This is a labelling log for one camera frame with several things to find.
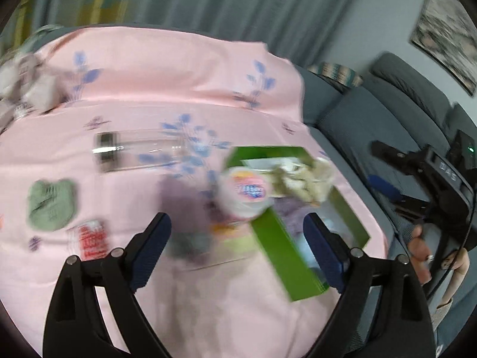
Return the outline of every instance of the metal screw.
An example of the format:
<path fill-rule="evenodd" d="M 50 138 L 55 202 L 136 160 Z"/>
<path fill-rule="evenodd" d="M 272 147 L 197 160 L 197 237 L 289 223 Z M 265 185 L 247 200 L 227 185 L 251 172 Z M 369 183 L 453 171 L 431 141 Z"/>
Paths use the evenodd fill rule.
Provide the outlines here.
<path fill-rule="evenodd" d="M 356 258 L 361 258 L 364 256 L 364 253 L 360 248 L 352 248 L 350 250 L 350 253 L 353 257 L 356 257 Z"/>
<path fill-rule="evenodd" d="M 397 256 L 397 260 L 404 265 L 409 264 L 409 257 L 407 257 L 405 254 L 400 254 Z"/>
<path fill-rule="evenodd" d="M 123 248 L 115 248 L 115 249 L 111 250 L 111 255 L 112 255 L 114 258 L 119 258 L 119 257 L 121 257 L 123 254 L 124 254 L 124 249 L 123 249 Z"/>
<path fill-rule="evenodd" d="M 66 259 L 66 263 L 68 265 L 73 265 L 76 261 L 78 260 L 78 257 L 76 256 L 70 256 Z"/>

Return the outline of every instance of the gray sofa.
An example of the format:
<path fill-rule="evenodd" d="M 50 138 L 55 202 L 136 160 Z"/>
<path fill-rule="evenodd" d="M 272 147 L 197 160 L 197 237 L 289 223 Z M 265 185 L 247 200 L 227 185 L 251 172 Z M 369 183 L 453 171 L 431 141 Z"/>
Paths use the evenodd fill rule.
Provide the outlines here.
<path fill-rule="evenodd" d="M 403 252 L 397 236 L 407 243 L 412 225 L 397 216 L 386 198 L 367 185 L 368 175 L 379 175 L 407 195 L 427 197 L 412 177 L 372 157 L 370 142 L 380 140 L 405 152 L 430 144 L 445 155 L 457 129 L 477 141 L 477 127 L 460 105 L 452 107 L 437 87 L 391 53 L 377 59 L 361 87 L 345 93 L 309 71 L 298 69 L 306 86 L 304 123 L 376 217 L 388 239 L 389 258 L 394 258 Z M 436 230 L 435 238 L 439 238 L 440 230 Z M 462 329 L 477 303 L 477 248 L 469 256 L 467 276 L 436 331 L 436 343 L 444 348 Z M 430 304 L 430 311 L 435 306 L 435 302 Z M 359 330 L 357 338 L 366 338 L 366 328 Z"/>

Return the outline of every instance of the white wall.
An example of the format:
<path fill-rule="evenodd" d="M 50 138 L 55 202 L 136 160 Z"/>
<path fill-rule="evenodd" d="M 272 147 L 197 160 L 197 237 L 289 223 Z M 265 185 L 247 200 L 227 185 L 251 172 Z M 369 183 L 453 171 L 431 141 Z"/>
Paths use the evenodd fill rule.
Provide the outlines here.
<path fill-rule="evenodd" d="M 424 0 L 354 0 L 322 61 L 344 64 L 360 73 L 383 51 L 402 58 L 442 92 L 459 102 L 477 124 L 477 98 L 431 57 L 409 42 Z"/>

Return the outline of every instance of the pink fabric cover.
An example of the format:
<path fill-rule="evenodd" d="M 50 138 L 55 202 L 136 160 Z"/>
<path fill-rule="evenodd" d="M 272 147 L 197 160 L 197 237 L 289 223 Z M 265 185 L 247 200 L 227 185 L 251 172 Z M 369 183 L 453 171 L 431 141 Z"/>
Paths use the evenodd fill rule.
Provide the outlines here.
<path fill-rule="evenodd" d="M 101 174 L 91 152 L 96 133 L 160 129 L 187 114 L 191 127 L 214 131 L 210 139 L 202 138 L 211 152 L 208 169 L 222 169 L 228 146 L 297 145 L 323 156 L 301 123 L 300 75 L 263 44 L 108 27 L 66 35 L 38 54 L 47 68 L 63 75 L 76 102 L 19 120 L 0 135 L 0 297 L 39 353 L 54 284 L 70 255 L 66 229 L 101 219 L 110 247 L 125 246 L 161 210 L 161 179 L 174 171 Z M 230 144 L 219 147 L 220 142 Z M 204 171 L 185 179 L 206 190 Z M 65 229 L 34 231 L 26 221 L 30 186 L 38 179 L 61 178 L 78 186 L 77 215 Z M 371 235 L 364 250 L 385 257 L 385 237 L 369 210 L 341 174 L 336 186 Z M 106 295 L 102 289 L 98 293 L 113 343 L 126 349 Z M 163 254 L 147 286 L 137 292 L 166 348 L 184 358 L 299 358 L 338 297 L 330 289 L 289 302 L 260 251 L 199 269 Z"/>

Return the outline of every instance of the gray curtain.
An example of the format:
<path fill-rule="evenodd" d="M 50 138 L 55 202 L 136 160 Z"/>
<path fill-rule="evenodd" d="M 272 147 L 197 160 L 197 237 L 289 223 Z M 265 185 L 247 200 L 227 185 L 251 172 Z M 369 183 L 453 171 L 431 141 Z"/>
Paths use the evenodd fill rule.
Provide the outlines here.
<path fill-rule="evenodd" d="M 226 40 L 263 41 L 307 67 L 317 60 L 350 0 L 24 0 L 0 38 L 18 46 L 45 24 L 149 24 Z"/>

